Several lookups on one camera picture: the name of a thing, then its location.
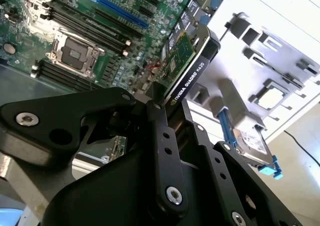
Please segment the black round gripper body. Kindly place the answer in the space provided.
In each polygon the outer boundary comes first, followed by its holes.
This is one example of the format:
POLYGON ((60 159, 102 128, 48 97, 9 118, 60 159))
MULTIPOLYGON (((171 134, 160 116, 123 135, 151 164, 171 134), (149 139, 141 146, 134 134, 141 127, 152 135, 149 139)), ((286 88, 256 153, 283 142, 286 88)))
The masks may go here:
POLYGON ((188 212, 181 220, 153 216, 153 175, 139 149, 63 188, 50 202, 44 225, 224 225, 213 189, 199 168, 181 162, 188 212))

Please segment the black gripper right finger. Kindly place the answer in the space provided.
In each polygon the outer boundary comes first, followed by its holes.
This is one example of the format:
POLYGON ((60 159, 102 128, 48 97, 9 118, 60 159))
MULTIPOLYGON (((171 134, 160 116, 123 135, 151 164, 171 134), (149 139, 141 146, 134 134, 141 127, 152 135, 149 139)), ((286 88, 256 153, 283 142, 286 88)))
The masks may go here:
POLYGON ((181 105, 181 163, 189 225, 300 225, 227 143, 212 144, 181 105))

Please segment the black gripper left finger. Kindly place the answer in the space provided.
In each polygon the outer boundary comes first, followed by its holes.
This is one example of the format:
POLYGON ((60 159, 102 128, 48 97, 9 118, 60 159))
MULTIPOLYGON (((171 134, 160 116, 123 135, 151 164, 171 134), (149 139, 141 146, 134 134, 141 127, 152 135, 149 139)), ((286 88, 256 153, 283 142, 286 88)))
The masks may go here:
POLYGON ((175 133, 165 107, 154 101, 142 103, 124 89, 109 88, 13 102, 0 108, 0 130, 1 152, 41 170, 44 178, 66 170, 82 143, 123 136, 123 156, 143 150, 153 175, 149 211, 188 210, 175 133))

